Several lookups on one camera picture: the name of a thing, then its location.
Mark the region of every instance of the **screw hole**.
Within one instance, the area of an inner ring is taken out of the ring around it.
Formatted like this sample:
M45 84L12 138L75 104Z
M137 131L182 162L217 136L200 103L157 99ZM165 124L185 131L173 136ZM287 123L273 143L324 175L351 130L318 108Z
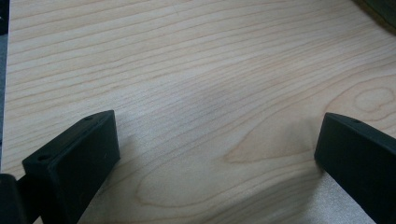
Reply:
M38 161L47 161L49 160L51 155L42 155L37 158Z

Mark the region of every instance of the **wood grain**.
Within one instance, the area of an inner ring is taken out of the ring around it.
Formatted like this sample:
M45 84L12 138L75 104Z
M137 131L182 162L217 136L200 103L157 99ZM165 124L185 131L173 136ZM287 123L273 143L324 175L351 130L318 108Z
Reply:
M314 223L323 114L396 136L396 38L352 1L15 0L10 16L3 172L116 111L121 161L81 223Z

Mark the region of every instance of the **light wood tabletop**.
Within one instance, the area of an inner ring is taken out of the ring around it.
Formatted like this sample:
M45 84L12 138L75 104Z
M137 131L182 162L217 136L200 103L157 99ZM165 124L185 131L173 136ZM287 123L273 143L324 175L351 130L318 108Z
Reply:
M325 112L396 137L396 36L345 0L11 2L2 172L114 109L81 223L327 223Z

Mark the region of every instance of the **dark object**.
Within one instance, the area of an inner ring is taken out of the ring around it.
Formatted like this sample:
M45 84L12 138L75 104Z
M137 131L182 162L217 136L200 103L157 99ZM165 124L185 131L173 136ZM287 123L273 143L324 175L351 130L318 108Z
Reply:
M0 223L39 216L44 223L77 223L119 159L114 111L80 120L23 160L26 176L18 182L0 175Z
M0 0L0 35L8 34L9 0Z
M396 0L365 0L367 5L396 28Z
M396 223L396 139L327 113L315 159L376 223Z

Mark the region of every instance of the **wooden surface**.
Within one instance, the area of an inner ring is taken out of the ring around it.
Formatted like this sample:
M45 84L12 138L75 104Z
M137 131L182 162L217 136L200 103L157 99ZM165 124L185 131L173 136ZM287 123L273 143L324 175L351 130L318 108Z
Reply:
M323 114L396 136L396 37L352 1L15 0L10 16L3 172L116 111L121 161L81 223L314 223Z

